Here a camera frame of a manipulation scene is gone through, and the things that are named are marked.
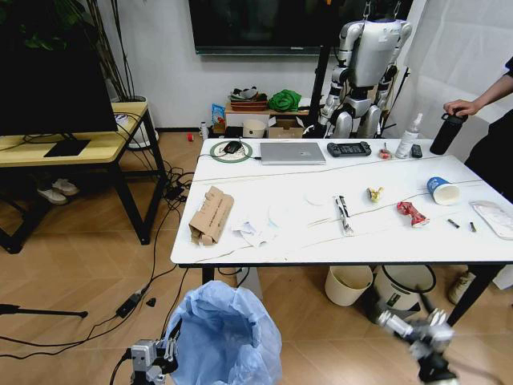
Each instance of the white table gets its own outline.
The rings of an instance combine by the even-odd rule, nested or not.
[[[221,141],[226,139],[205,140],[201,153],[209,153],[210,148]],[[252,156],[260,155],[262,140],[243,141],[252,146]],[[469,201],[493,201],[511,214],[513,205],[455,157],[431,154],[431,140],[417,141],[424,155],[420,160],[381,160],[378,157],[384,142],[394,152],[399,140],[367,140],[372,154],[350,158],[333,158],[326,145],[359,140],[308,141],[319,143],[326,158],[325,165],[266,166],[254,159],[226,164],[210,156],[199,158],[172,250],[172,262],[183,267],[204,268],[205,279],[212,279],[214,268],[228,266],[382,263],[500,266],[513,261],[513,242],[498,238]],[[426,189],[426,182],[432,176],[457,184],[461,191],[460,202],[452,206],[437,205]],[[219,243],[198,246],[191,242],[188,222],[213,185],[232,195],[235,204]],[[368,187],[385,189],[378,203],[368,198]],[[313,206],[306,200],[315,194],[317,199],[325,199],[324,206]],[[353,237],[342,235],[339,213],[332,198],[335,195],[345,197]],[[430,218],[430,223],[420,229],[412,228],[410,217],[396,209],[399,201],[412,202],[420,213]],[[250,246],[231,230],[232,223],[241,214],[254,209],[275,213],[277,207],[292,210],[299,218],[305,214],[311,222],[305,219],[288,224],[273,241],[259,248]],[[317,218],[322,221],[314,223]],[[448,223],[449,218],[460,228]],[[471,221],[477,233],[471,232]]]

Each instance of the black game controller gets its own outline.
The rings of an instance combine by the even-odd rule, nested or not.
[[[370,146],[367,142],[360,143],[328,143],[328,152],[334,157],[341,156],[369,156],[371,154]]]

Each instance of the tripod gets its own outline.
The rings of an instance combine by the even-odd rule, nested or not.
[[[80,318],[87,317],[86,311],[56,311],[56,310],[37,310],[22,309],[18,305],[8,305],[0,303],[0,315],[4,314],[46,314],[46,315],[74,315]]]

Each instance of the person's hand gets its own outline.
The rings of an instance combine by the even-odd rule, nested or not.
[[[446,110],[449,115],[454,115],[454,110],[459,109],[459,111],[456,112],[456,116],[465,116],[477,114],[481,107],[476,102],[458,99],[454,102],[445,103],[443,109]]]

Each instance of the laptop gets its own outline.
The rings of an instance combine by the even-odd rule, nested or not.
[[[326,164],[315,142],[260,143],[262,164]]]

